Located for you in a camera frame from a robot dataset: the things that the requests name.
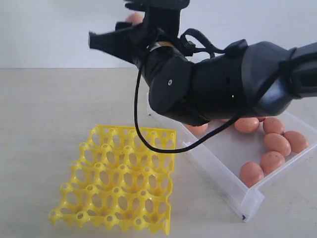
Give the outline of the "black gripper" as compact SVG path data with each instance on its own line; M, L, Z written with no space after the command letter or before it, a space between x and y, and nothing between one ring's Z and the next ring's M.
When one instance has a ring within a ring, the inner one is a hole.
M140 23L116 22L114 31L97 34L89 31L89 48L140 67L152 53L152 61L167 61L181 55L183 46L178 39L180 12L188 0L127 0L125 7L145 13Z

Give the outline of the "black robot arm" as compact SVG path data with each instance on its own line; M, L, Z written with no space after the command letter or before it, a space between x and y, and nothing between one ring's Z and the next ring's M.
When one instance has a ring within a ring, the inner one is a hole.
M89 47L136 65L148 87L149 105L188 125L213 119L281 114L294 99L317 94L317 45L284 49L271 42L239 40L221 50L200 31L179 34L187 0L128 0L142 11L138 25L89 34Z

